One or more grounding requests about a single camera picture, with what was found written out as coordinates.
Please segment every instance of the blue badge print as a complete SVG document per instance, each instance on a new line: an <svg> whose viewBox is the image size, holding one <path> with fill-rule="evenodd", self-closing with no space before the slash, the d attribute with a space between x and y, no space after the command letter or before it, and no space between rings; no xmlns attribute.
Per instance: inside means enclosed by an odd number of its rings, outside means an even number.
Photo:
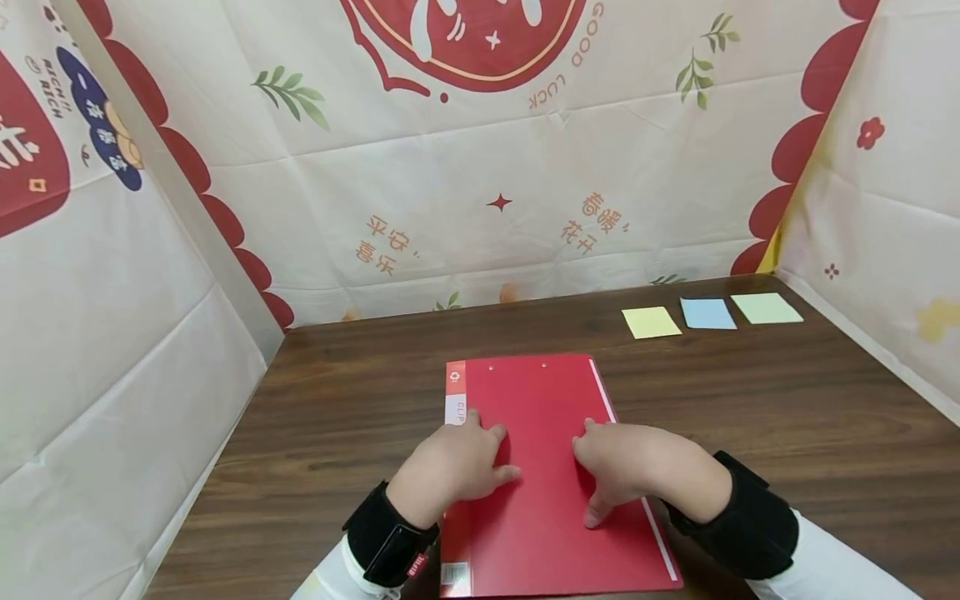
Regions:
<svg viewBox="0 0 960 600"><path fill-rule="evenodd" d="M93 148L128 189L131 191L140 189L143 179L137 169L142 165L131 163L129 157L132 142L127 137L126 130L119 132L115 124L111 123L109 99L104 89L100 87L90 71L64 48L57 48L57 59L64 73L70 78L70 91L73 94L75 106L90 125L90 141L93 143ZM115 116L112 120L119 124ZM124 156L121 145L126 146L127 156Z"/></svg>

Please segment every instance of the white sleeve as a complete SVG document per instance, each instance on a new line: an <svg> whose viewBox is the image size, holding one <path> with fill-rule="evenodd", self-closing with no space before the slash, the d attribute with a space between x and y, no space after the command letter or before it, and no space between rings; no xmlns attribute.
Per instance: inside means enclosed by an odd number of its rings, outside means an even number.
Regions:
<svg viewBox="0 0 960 600"><path fill-rule="evenodd" d="M399 593L363 578L363 569L343 536L290 600L383 600L387 596L398 598Z"/></svg>
<svg viewBox="0 0 960 600"><path fill-rule="evenodd" d="M920 596L797 511L793 564L780 575L747 581L760 600L919 600Z"/></svg>

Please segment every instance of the fabric backdrop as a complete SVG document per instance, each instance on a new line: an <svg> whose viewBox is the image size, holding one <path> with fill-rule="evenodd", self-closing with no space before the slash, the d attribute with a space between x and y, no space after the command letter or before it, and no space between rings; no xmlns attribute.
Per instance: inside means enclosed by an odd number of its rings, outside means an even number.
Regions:
<svg viewBox="0 0 960 600"><path fill-rule="evenodd" d="M284 327L772 267L876 7L79 1Z"/></svg>
<svg viewBox="0 0 960 600"><path fill-rule="evenodd" d="M784 226L780 272L960 425L955 0L886 0Z"/></svg>
<svg viewBox="0 0 960 600"><path fill-rule="evenodd" d="M59 16L0 1L0 598L138 598L265 371Z"/></svg>

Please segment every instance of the black wrist strap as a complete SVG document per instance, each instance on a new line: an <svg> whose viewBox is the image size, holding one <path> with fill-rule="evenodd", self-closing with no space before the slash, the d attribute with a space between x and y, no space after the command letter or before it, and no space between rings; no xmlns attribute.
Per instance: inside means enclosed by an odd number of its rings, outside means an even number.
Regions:
<svg viewBox="0 0 960 600"><path fill-rule="evenodd" d="M399 588L410 577L437 536L440 526L427 530L411 525L396 511L387 497L387 482L381 482L344 524L353 558L364 569L364 579L383 586Z"/></svg>
<svg viewBox="0 0 960 600"><path fill-rule="evenodd" d="M732 476L730 504L713 521L700 524L666 505L670 521L716 562L744 579L769 579L793 564L800 526L790 505L769 484L726 452L713 457Z"/></svg>

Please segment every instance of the red flower print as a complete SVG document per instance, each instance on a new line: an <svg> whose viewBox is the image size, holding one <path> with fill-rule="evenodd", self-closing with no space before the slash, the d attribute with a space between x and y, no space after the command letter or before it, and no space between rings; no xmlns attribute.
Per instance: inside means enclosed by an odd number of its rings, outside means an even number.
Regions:
<svg viewBox="0 0 960 600"><path fill-rule="evenodd" d="M885 131L887 131L887 128L883 127L880 117L864 121L863 125L860 126L860 137L856 140L856 147L870 150Z"/></svg>

